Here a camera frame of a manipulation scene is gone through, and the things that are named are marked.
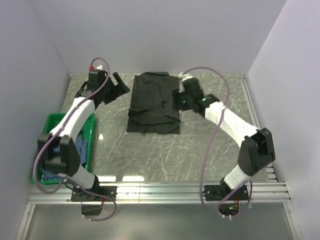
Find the black pinstriped long sleeve shirt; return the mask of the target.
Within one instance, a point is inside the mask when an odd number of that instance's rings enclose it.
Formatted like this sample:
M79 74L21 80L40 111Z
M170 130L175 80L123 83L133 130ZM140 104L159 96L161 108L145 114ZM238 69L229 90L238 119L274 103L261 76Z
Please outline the black pinstriped long sleeve shirt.
M167 72L144 72L134 76L127 131L129 133L179 134L180 114L173 108L176 76Z

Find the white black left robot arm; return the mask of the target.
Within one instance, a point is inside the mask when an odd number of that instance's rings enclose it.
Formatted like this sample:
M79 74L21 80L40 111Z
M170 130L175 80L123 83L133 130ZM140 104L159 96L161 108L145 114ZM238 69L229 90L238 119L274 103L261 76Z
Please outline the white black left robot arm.
M70 179L83 188L85 198L96 201L101 195L98 178L83 167L76 140L101 103L109 104L129 92L117 72L109 76L107 71L92 67L62 120L49 133L39 136L35 168Z

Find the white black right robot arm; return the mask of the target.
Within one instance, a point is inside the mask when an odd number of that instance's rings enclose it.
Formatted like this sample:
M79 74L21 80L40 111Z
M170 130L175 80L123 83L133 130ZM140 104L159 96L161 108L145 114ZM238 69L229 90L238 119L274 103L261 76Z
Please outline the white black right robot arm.
M173 92L174 108L192 110L216 125L239 147L237 165L221 182L220 194L226 200L238 194L238 187L275 159L273 137L267 128L258 128L232 112L213 94L204 95L199 80L190 74L180 74L183 91Z

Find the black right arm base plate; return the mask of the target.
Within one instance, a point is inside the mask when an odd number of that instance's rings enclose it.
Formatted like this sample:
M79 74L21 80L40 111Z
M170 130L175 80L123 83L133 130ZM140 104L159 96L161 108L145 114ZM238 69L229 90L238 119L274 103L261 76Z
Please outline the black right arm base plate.
M207 184L204 186L204 191L202 191L202 197L204 197L207 202L221 201L231 191L232 190L226 184ZM233 193L227 201L247 201L249 200L250 193L247 186L243 185Z

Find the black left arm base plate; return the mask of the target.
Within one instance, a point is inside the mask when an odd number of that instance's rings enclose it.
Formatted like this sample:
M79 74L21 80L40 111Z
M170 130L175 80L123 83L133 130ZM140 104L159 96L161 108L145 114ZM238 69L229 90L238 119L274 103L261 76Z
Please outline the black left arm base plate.
M116 199L117 187L116 186L101 186L98 192L99 195L104 195L112 200ZM72 194L70 198L71 202L110 202L111 200L105 200L103 197L89 195L83 192L80 188L73 187Z

